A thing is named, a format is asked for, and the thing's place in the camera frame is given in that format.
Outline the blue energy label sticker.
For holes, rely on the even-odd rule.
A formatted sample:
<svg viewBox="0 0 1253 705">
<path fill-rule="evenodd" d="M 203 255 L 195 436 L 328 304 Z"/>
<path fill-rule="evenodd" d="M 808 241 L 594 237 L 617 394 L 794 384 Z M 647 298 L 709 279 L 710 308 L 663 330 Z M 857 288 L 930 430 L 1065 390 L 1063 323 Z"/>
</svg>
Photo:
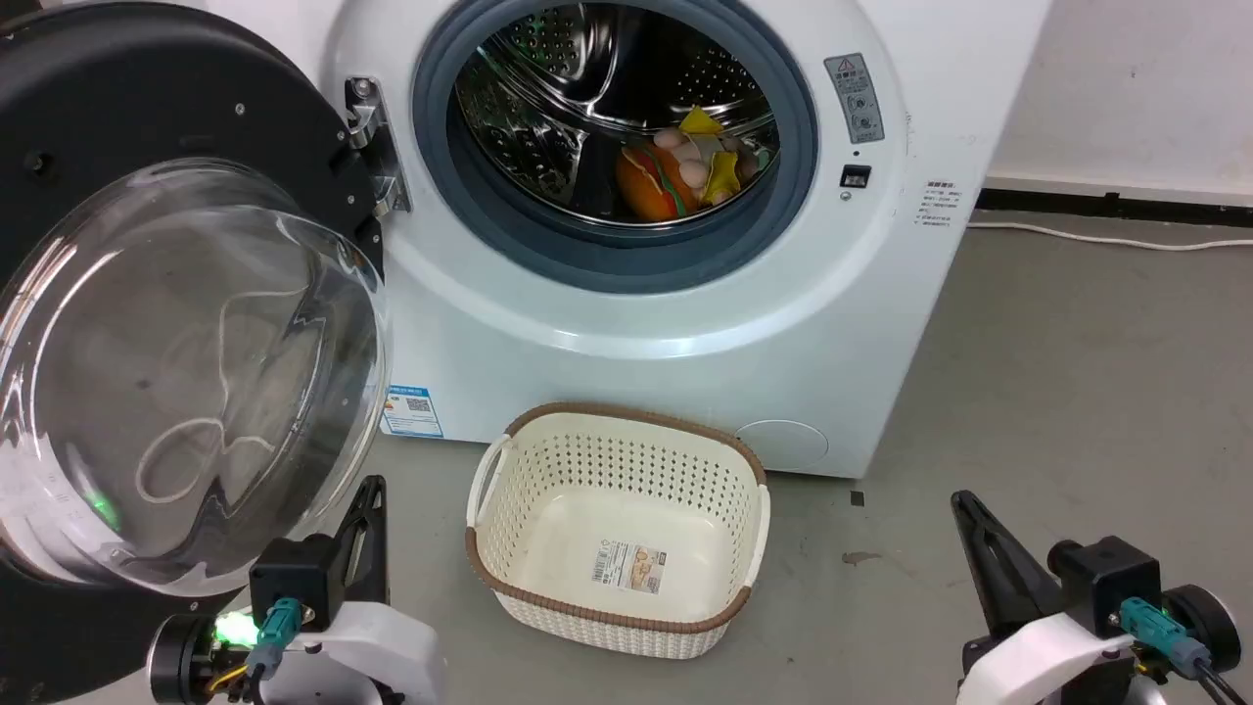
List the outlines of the blue energy label sticker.
<svg viewBox="0 0 1253 705">
<path fill-rule="evenodd" d="M 380 430 L 388 436 L 442 440 L 439 413 L 427 388 L 390 384 Z"/>
</svg>

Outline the cream plastic laundry basket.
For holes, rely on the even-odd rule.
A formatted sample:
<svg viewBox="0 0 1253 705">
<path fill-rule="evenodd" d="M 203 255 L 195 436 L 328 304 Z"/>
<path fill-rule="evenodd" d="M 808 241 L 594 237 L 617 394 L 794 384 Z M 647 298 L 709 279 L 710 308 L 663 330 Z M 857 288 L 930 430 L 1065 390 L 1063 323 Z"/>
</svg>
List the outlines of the cream plastic laundry basket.
<svg viewBox="0 0 1253 705">
<path fill-rule="evenodd" d="M 466 505 L 470 566 L 529 629 L 685 660 L 756 589 L 771 525 L 761 461 L 720 430 L 632 407 L 554 402 L 484 451 Z M 601 540 L 670 555 L 662 594 L 591 580 Z"/>
</svg>

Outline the metal door hinge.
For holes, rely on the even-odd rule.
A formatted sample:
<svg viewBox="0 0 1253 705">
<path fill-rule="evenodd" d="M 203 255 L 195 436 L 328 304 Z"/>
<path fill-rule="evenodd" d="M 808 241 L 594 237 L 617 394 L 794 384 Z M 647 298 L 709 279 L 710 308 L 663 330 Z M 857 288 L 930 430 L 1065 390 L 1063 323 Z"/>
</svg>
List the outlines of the metal door hinge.
<svg viewBox="0 0 1253 705">
<path fill-rule="evenodd" d="M 373 187 L 373 215 L 411 212 L 410 189 L 393 139 L 393 121 L 375 76 L 350 76 L 345 81 L 345 116 L 350 144 L 365 162 Z"/>
</svg>

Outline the black baseboard strip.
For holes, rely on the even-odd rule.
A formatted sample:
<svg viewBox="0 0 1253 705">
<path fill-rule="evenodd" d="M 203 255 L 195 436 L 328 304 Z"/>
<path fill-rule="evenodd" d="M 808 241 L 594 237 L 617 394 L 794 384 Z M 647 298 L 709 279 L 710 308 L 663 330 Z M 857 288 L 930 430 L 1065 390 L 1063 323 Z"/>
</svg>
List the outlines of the black baseboard strip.
<svg viewBox="0 0 1253 705">
<path fill-rule="evenodd" d="M 1078 217 L 1253 229 L 1253 207 L 1143 200 L 1141 198 L 1123 197 L 1119 192 L 1089 197 L 985 188 L 977 197 L 976 209 L 984 212 L 1060 213 Z"/>
</svg>

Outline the black round glass washer door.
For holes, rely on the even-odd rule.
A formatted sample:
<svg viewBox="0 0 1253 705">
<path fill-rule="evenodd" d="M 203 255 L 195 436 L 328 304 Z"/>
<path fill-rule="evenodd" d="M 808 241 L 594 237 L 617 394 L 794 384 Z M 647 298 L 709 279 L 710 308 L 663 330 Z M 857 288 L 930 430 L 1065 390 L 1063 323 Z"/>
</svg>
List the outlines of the black round glass washer door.
<svg viewBox="0 0 1253 705">
<path fill-rule="evenodd" d="M 130 677 L 350 493 L 388 374 L 375 205 L 345 111 L 241 23 L 0 23 L 0 705 Z"/>
</svg>

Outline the white front-load washing machine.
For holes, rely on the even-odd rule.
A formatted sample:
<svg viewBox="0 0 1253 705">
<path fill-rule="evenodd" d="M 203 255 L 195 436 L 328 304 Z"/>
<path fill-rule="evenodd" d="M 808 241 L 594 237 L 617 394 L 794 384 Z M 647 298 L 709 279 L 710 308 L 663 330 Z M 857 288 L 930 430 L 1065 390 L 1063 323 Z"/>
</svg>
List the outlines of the white front-load washing machine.
<svg viewBox="0 0 1253 705">
<path fill-rule="evenodd" d="M 445 441 L 551 402 L 695 421 L 766 470 L 860 478 L 1055 0 L 190 0 L 332 106 L 375 76 L 411 212 L 382 218 L 390 384 Z M 855 147 L 824 59 L 865 56 Z M 626 143 L 700 106 L 773 162 L 667 223 Z"/>
</svg>

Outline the grey warning label sticker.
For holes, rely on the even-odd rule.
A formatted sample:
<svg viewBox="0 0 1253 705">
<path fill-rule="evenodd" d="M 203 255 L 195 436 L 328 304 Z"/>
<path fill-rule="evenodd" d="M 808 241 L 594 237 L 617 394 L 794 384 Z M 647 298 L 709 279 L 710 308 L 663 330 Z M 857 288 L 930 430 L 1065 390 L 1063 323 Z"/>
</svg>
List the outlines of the grey warning label sticker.
<svg viewBox="0 0 1253 705">
<path fill-rule="evenodd" d="M 871 71 L 861 53 L 824 59 L 824 68 L 840 99 L 855 147 L 886 138 L 883 118 Z"/>
</svg>

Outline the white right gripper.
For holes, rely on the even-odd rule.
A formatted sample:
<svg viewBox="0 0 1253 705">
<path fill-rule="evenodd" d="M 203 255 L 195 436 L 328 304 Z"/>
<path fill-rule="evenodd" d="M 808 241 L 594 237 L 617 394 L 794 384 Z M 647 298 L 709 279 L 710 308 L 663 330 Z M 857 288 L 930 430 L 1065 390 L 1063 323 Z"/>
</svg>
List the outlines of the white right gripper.
<svg viewBox="0 0 1253 705">
<path fill-rule="evenodd" d="M 1131 647 L 1131 634 L 1100 637 L 1060 614 L 1060 585 L 976 493 L 954 492 L 951 510 L 989 637 L 1002 639 L 971 666 L 957 705 L 1037 705 L 1104 652 Z"/>
</svg>

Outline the yellow and pink doll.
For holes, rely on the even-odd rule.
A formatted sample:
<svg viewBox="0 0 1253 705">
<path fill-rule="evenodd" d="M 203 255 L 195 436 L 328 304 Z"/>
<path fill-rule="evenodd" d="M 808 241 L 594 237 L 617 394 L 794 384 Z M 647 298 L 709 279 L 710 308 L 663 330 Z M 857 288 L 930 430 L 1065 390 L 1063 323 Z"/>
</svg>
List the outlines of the yellow and pink doll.
<svg viewBox="0 0 1253 705">
<path fill-rule="evenodd" d="M 652 144 L 677 163 L 679 184 L 698 209 L 738 197 L 774 158 L 773 149 L 730 134 L 700 106 L 690 108 L 677 126 L 655 133 Z"/>
</svg>

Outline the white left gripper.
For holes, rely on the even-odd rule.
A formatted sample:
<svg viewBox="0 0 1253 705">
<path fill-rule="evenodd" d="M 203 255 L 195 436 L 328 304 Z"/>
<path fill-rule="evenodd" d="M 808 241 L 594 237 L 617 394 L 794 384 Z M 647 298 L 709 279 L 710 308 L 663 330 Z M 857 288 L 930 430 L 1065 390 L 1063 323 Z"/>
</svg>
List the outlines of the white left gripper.
<svg viewBox="0 0 1253 705">
<path fill-rule="evenodd" d="M 263 705 L 441 705 L 446 659 L 434 629 L 393 610 L 388 572 L 388 485 L 366 476 L 340 525 L 346 602 L 330 629 L 297 634 Z"/>
</svg>

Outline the orange hamburger plush toy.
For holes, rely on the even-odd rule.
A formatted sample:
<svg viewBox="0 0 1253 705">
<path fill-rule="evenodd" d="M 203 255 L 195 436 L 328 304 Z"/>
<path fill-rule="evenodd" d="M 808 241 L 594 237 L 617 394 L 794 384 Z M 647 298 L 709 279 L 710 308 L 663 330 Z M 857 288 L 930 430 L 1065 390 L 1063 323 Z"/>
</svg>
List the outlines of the orange hamburger plush toy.
<svg viewBox="0 0 1253 705">
<path fill-rule="evenodd" d="M 621 147 L 615 183 L 632 213 L 648 223 L 680 220 L 700 210 L 692 187 L 680 178 L 680 163 L 650 142 Z"/>
</svg>

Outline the product label in basket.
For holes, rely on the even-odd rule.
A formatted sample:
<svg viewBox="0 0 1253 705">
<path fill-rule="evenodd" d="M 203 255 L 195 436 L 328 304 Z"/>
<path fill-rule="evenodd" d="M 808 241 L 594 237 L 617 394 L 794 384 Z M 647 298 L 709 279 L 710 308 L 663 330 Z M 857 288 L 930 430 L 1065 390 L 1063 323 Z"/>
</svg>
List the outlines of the product label in basket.
<svg viewBox="0 0 1253 705">
<path fill-rule="evenodd" d="M 662 579 L 670 555 L 662 548 L 645 547 L 621 540 L 601 540 L 591 580 L 608 589 L 662 594 Z"/>
</svg>

